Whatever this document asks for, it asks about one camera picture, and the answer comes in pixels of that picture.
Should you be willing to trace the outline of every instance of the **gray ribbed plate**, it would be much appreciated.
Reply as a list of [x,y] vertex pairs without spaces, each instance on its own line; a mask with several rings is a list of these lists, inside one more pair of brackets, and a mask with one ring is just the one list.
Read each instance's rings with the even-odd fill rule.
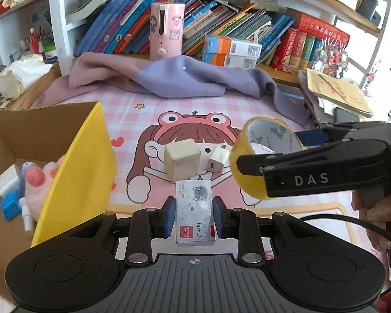
[[77,312],[315,313],[288,301],[262,271],[238,266],[230,255],[160,255],[150,267],[127,271],[108,297]]

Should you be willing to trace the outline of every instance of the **qr code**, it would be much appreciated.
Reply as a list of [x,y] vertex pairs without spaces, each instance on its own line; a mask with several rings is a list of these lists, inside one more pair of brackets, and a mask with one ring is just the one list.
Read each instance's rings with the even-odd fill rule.
[[243,67],[246,69],[254,68],[255,67],[255,60],[254,59],[243,60]]
[[257,46],[252,46],[252,45],[249,45],[248,47],[248,55],[249,56],[253,56],[253,57],[257,57],[259,56],[259,47]]

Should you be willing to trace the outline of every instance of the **yellow cardboard box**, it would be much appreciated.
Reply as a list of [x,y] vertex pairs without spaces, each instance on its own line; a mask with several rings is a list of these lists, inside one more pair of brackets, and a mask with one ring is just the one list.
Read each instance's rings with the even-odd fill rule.
[[21,216],[5,221],[0,209],[0,295],[7,300],[4,271],[9,262],[30,246],[105,212],[117,167],[100,103],[0,110],[0,174],[12,164],[44,166],[64,154],[33,239],[25,234]]

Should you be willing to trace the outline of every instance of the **painted fingernail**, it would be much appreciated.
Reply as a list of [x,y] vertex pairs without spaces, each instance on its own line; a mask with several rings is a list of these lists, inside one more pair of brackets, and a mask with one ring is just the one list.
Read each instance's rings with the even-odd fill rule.
[[380,238],[380,245],[387,250],[391,250],[391,241],[384,237]]
[[388,216],[390,213],[391,213],[391,207],[388,205],[381,204],[370,209],[367,212],[366,217],[368,218],[369,221],[376,221],[376,220],[384,221],[385,217]]
[[376,250],[381,253],[386,253],[387,250],[383,248],[381,245],[377,245]]

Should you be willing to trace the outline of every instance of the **red heart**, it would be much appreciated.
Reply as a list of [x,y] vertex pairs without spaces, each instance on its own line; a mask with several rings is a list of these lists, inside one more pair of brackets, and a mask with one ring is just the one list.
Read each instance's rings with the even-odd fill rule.
[[116,139],[111,140],[112,146],[117,148],[121,147],[124,142],[125,140],[122,137],[117,138],[117,140]]

